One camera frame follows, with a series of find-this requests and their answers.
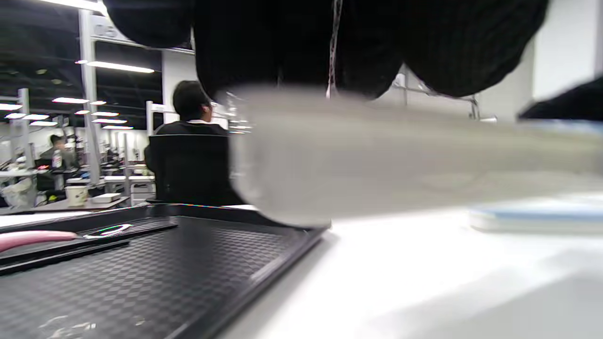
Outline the person's left hand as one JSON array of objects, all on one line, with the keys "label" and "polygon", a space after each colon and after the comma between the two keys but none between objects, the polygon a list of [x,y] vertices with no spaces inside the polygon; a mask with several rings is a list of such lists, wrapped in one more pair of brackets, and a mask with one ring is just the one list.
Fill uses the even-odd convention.
[{"label": "person's left hand", "polygon": [[193,41],[218,101],[246,86],[309,86],[377,99],[405,66],[466,97],[500,83],[545,21],[547,0],[106,0],[114,26],[149,48]]}]

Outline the person's right hand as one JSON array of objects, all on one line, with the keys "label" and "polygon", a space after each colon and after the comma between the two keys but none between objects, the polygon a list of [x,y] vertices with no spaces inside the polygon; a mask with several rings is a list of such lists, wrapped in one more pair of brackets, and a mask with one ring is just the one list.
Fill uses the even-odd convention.
[{"label": "person's right hand", "polygon": [[580,84],[551,99],[536,102],[519,120],[603,121],[603,77]]}]

